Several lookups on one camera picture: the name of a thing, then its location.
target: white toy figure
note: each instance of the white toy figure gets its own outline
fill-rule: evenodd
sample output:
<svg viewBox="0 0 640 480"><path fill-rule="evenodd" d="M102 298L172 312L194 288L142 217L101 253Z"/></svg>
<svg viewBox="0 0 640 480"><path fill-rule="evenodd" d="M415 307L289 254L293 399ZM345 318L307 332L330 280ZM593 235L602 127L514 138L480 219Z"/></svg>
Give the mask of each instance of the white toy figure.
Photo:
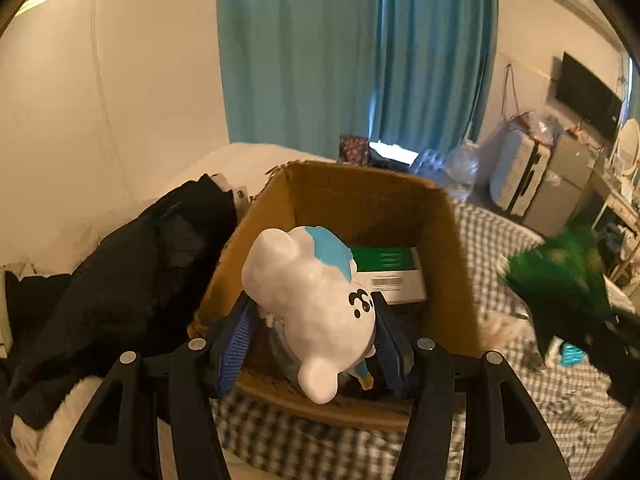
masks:
<svg viewBox="0 0 640 480"><path fill-rule="evenodd" d="M351 250L323 227L288 233L266 229L242 268L242 286L262 318L279 320L278 334L301 365L298 383L317 404L334 398L338 374L364 388L373 382L364 362L373 347L376 314L370 294L352 281Z"/></svg>

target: gingham fabric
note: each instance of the gingham fabric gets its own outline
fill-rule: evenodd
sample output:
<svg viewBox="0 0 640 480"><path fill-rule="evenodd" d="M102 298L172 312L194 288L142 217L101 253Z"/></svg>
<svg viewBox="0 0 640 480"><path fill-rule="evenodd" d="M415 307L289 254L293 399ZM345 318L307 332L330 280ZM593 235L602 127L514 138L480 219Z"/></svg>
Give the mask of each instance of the gingham fabric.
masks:
<svg viewBox="0 0 640 480"><path fill-rule="evenodd" d="M471 205L452 202L466 247L479 319L490 310L510 314L517 298L496 277L498 258L539 241L515 224ZM611 439L624 413L606 394L607 376L587 363L535 372L526 366L532 339L518 337L502 350L549 425L574 479L583 478ZM212 401L220 443L250 465L284 478L389 479L402 433L334 428L289 415L231 393ZM453 421L447 479L460 475L464 415Z"/></svg>

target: wall-mounted tv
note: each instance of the wall-mounted tv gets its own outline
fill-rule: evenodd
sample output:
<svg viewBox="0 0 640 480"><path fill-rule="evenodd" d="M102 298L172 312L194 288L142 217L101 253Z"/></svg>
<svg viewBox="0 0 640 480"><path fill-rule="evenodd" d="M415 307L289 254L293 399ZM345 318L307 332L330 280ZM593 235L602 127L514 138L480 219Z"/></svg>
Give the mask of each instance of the wall-mounted tv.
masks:
<svg viewBox="0 0 640 480"><path fill-rule="evenodd" d="M556 99L596 128L604 140L614 142L622 101L593 72L566 52L562 57Z"/></svg>

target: white suitcase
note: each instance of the white suitcase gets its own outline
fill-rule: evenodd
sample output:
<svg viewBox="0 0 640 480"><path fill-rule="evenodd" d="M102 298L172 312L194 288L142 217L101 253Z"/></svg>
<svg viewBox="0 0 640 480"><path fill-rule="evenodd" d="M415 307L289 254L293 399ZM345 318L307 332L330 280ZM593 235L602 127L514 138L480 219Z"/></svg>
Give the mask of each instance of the white suitcase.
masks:
<svg viewBox="0 0 640 480"><path fill-rule="evenodd" d="M510 123L489 182L495 205L512 215L523 216L538 190L550 156L548 147Z"/></svg>

